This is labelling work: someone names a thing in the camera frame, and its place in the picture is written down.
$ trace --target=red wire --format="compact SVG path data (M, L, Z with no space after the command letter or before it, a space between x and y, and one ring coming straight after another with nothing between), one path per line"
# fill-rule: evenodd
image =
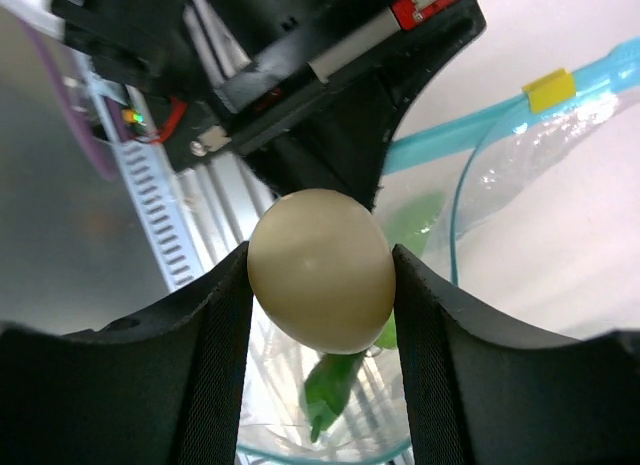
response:
M155 143L164 143L171 138L171 135L173 135L173 132L175 132L177 126L182 120L182 117L187 111L187 104L186 102L178 100L176 97L171 97L171 108L171 115L169 115L169 118L162 127Z

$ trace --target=plastic bag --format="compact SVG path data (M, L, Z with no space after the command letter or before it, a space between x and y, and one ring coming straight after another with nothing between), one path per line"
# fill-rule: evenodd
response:
M312 393L329 393L332 405L340 399L334 384L345 376L344 365L330 362L320 374L327 380L319 380L312 371L322 354L281 332L257 303L252 320L240 451L281 463L378 464L406 450L409 424L397 350L372 349L354 361L353 382L339 388L346 390L346 405L314 443L309 413L318 415L318 400L305 391L311 383Z

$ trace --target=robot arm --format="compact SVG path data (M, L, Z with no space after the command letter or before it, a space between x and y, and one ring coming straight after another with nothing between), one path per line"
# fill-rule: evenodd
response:
M476 0L13 1L155 123L188 105L162 140L176 172L231 151L276 194L368 208L403 115L485 25Z

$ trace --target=metal surface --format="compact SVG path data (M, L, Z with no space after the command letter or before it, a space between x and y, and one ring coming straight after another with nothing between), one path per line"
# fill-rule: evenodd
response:
M102 328L166 286L124 183L86 161L2 9L0 29L0 319L52 333Z
M213 262L200 255L198 247L202 248L202 240L190 236L188 232L183 212L187 204L177 187L163 149L135 140L122 140L107 102L99 94L102 90L99 85L101 79L93 73L85 55L76 52L74 56L85 76L91 99L111 141L118 166L165 282L169 290L177 290L213 268ZM147 127L153 130L154 124L146 112L142 96L135 90L130 90L130 94L136 109L145 117Z

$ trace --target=clear plastic container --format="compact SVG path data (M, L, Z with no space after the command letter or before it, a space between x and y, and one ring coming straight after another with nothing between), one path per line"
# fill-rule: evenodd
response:
M583 337L640 327L640 41L574 77L577 97L542 114L519 96L395 143L374 216L392 245L488 304ZM241 451L377 465L410 445L397 350L357 363L315 442L305 382L319 354L256 305L249 355Z

